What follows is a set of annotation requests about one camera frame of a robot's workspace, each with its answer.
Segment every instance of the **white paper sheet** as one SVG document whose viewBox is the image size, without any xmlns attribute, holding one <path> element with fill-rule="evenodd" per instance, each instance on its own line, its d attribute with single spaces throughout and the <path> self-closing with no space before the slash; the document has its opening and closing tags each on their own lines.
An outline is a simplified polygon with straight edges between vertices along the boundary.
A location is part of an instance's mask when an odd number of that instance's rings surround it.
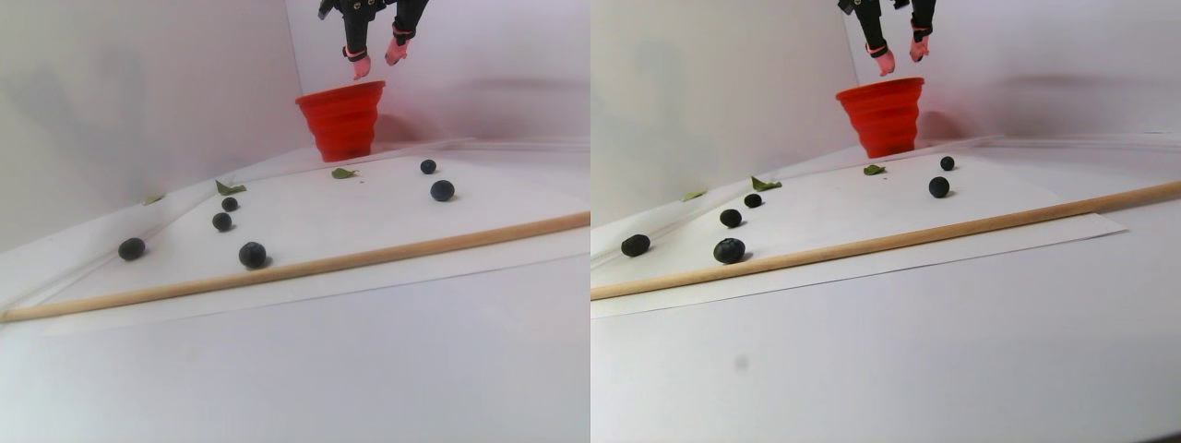
<svg viewBox="0 0 1181 443">
<path fill-rule="evenodd" d="M 221 196 L 210 198 L 145 239 L 139 260 L 112 260 L 51 299 L 74 300 L 244 272 L 239 248 L 257 241 L 283 266 L 387 246 L 507 227 L 587 210 L 566 194 L 498 174 L 489 168 L 441 159 L 423 175 L 424 157 L 410 156 L 358 164 L 359 176 L 335 180 L 331 169 L 244 183 L 234 195 L 240 208 L 235 228 L 217 233 L 211 219 Z M 430 187 L 449 180 L 456 198 L 436 202 Z M 61 317 L 51 335 L 178 319 L 309 298 L 405 285 L 586 254 L 587 229 L 437 254 L 366 268 L 190 295 L 150 304 Z"/>
<path fill-rule="evenodd" d="M 742 198 L 736 198 L 668 235 L 653 239 L 653 248 L 647 254 L 633 259 L 619 255 L 593 269 L 592 285 L 722 266 L 713 260 L 712 249 L 725 237 L 742 240 L 751 258 L 765 258 L 1062 203 L 1052 193 L 1022 182 L 984 158 L 957 154 L 957 169 L 942 171 L 939 169 L 940 157 L 942 155 L 882 162 L 879 164 L 887 172 L 876 176 L 866 176 L 856 167 L 784 181 L 782 188 L 762 193 L 765 204 L 755 209 L 748 209 Z M 927 182 L 935 176 L 946 177 L 954 194 L 946 198 L 932 197 Z M 718 215 L 727 208 L 743 214 L 743 226 L 733 229 L 722 226 Z M 1090 214 L 791 269 L 599 300 L 592 302 L 592 317 L 724 300 L 1122 230 L 1122 226 Z"/>
<path fill-rule="evenodd" d="M 425 152 L 439 155 L 474 145 L 483 144 L 472 143 L 470 138 L 426 143 L 377 143 L 373 145 L 373 155 L 335 163 L 324 163 L 315 146 L 306 146 L 220 177 L 170 190 L 163 200 L 152 204 L 137 203 L 125 207 L 15 249 L 0 252 L 0 308 L 40 304 L 60 292 L 64 280 L 72 284 L 80 276 L 79 272 L 89 273 L 83 269 L 92 269 L 111 259 L 118 260 L 115 250 L 122 239 L 151 236 L 168 227 L 215 195 L 214 180 L 223 183 L 259 181 L 399 156 L 425 155 Z"/>
</svg>

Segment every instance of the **white table surface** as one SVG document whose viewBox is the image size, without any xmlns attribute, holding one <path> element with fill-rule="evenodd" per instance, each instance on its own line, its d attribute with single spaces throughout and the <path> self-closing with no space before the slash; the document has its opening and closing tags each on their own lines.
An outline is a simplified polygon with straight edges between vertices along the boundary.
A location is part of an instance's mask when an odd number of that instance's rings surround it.
<svg viewBox="0 0 1181 443">
<path fill-rule="evenodd" d="M 448 155 L 589 200 L 586 150 Z M 7 325 L 0 442 L 585 441 L 588 263 L 65 337 Z"/>
<path fill-rule="evenodd" d="M 977 152 L 1066 200 L 1181 180 L 1177 148 L 1036 145 Z M 1104 215 L 1130 232 L 593 320 L 592 439 L 1135 442 L 1176 432 L 1181 201 Z"/>
</svg>

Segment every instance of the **leaf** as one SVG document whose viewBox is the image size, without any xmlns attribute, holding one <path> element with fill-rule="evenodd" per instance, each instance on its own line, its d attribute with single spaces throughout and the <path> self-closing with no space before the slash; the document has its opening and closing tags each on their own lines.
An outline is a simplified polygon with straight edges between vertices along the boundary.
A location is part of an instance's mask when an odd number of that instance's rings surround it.
<svg viewBox="0 0 1181 443">
<path fill-rule="evenodd" d="M 155 202 L 158 202 L 161 198 L 164 198 L 164 194 L 161 194 L 161 195 L 157 195 L 157 196 L 152 196 L 152 197 L 148 197 L 148 198 L 144 200 L 144 206 L 149 206 L 149 204 L 152 204 Z"/>
<path fill-rule="evenodd" d="M 750 185 L 751 185 L 751 188 L 755 188 L 755 191 L 762 193 L 764 190 L 770 190 L 770 189 L 779 188 L 779 187 L 783 185 L 783 183 L 779 183 L 779 182 L 765 183 L 765 182 L 763 182 L 763 181 L 761 181 L 758 178 L 755 178 L 755 176 L 750 176 Z"/>
<path fill-rule="evenodd" d="M 233 194 L 244 193 L 246 191 L 246 184 L 239 184 L 236 187 L 230 188 L 230 187 L 227 187 L 227 185 L 222 184 L 222 182 L 218 182 L 216 180 L 214 182 L 217 183 L 217 194 L 221 194 L 221 195 L 233 195 Z"/>
<path fill-rule="evenodd" d="M 705 193 L 706 191 L 704 191 L 704 190 L 697 191 L 697 193 L 689 193 L 689 194 L 685 194 L 684 197 L 680 197 L 680 201 L 687 202 L 690 200 L 693 200 L 693 198 L 697 198 L 697 197 L 700 197 L 700 196 L 705 195 Z"/>
<path fill-rule="evenodd" d="M 355 175 L 357 175 L 357 171 L 351 171 L 351 170 L 347 170 L 347 169 L 344 169 L 344 168 L 337 168 L 337 169 L 332 170 L 332 178 L 337 178 L 337 180 L 348 178 L 348 177 L 352 177 L 352 176 L 355 176 Z"/>
</svg>

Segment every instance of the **blueberry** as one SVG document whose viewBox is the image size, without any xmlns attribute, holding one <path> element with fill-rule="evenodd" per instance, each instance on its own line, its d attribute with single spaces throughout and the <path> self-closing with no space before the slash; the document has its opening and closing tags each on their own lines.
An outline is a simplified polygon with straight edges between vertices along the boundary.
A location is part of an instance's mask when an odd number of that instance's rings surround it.
<svg viewBox="0 0 1181 443">
<path fill-rule="evenodd" d="M 237 250 L 237 261 L 250 269 L 261 268 L 267 262 L 267 248 L 253 241 L 242 245 L 242 249 Z"/>
<path fill-rule="evenodd" d="M 758 208 L 763 206 L 763 197 L 758 196 L 758 194 L 750 194 L 746 198 L 743 198 L 742 202 L 745 203 L 748 208 Z"/>
<path fill-rule="evenodd" d="M 144 241 L 139 239 L 128 239 L 119 245 L 119 258 L 126 261 L 138 259 L 144 255 Z"/>
<path fill-rule="evenodd" d="M 229 230 L 229 226 L 231 223 L 233 221 L 230 220 L 229 214 L 217 213 L 217 215 L 214 215 L 214 228 L 217 228 L 218 232 L 224 233 Z"/>
<path fill-rule="evenodd" d="M 451 200 L 451 196 L 454 195 L 455 195 L 455 184 L 451 184 L 451 182 L 449 181 L 441 180 L 435 182 L 435 184 L 431 184 L 431 197 L 433 197 L 437 201 L 445 202 L 448 200 Z"/>
<path fill-rule="evenodd" d="M 723 210 L 718 219 L 722 220 L 722 224 L 729 228 L 737 228 L 738 224 L 742 224 L 742 214 L 738 213 L 738 209 Z"/>
<path fill-rule="evenodd" d="M 947 191 L 951 189 L 951 183 L 947 183 L 947 178 L 944 177 L 932 178 L 931 183 L 927 184 L 927 190 L 929 190 L 931 195 L 935 196 L 935 198 L 946 197 Z"/>
<path fill-rule="evenodd" d="M 652 246 L 652 240 L 648 240 L 647 235 L 635 234 L 624 240 L 624 243 L 619 246 L 619 250 L 622 250 L 624 255 L 637 256 L 648 252 L 650 246 Z"/>
<path fill-rule="evenodd" d="M 726 239 L 713 247 L 713 259 L 726 265 L 742 261 L 743 254 L 746 254 L 746 245 L 738 239 Z"/>
</svg>

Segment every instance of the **wooden dowel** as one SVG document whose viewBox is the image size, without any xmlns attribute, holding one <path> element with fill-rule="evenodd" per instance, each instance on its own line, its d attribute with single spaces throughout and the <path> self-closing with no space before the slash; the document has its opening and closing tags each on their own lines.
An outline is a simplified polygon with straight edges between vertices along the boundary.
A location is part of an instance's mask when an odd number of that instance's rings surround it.
<svg viewBox="0 0 1181 443">
<path fill-rule="evenodd" d="M 844 259 L 855 255 L 905 248 L 908 246 L 931 243 L 940 240 L 955 239 L 1018 226 L 1040 223 L 1044 221 L 1064 219 L 1075 215 L 1137 206 L 1157 200 L 1175 198 L 1177 196 L 1181 196 L 1181 181 L 1020 213 L 947 224 L 938 228 L 769 256 L 765 259 L 750 260 L 735 265 L 717 266 L 709 269 L 663 275 L 647 280 L 599 286 L 590 289 L 590 300 L 602 300 L 613 297 L 639 294 L 650 291 L 696 285 L 733 276 L 757 274 L 761 272 L 818 263 L 822 261 Z"/>
<path fill-rule="evenodd" d="M 428 240 L 418 243 L 393 246 L 383 249 L 340 255 L 328 259 L 307 261 L 274 268 L 243 272 L 241 274 L 218 276 L 205 280 L 158 286 L 154 288 L 123 292 L 81 300 L 63 301 L 50 305 L 8 310 L 0 313 L 0 323 L 31 320 L 46 317 L 65 315 L 78 312 L 105 310 L 117 306 L 142 304 L 146 301 L 171 299 L 182 295 L 198 294 L 210 291 L 229 289 L 241 286 L 257 285 L 270 281 L 294 279 L 334 271 L 351 269 L 363 266 L 385 263 L 390 261 L 412 259 L 424 255 L 446 253 L 502 243 L 513 240 L 528 239 L 539 235 L 560 233 L 590 226 L 590 213 L 579 213 L 556 219 L 490 229 L 479 233 L 456 235 L 445 239 Z"/>
</svg>

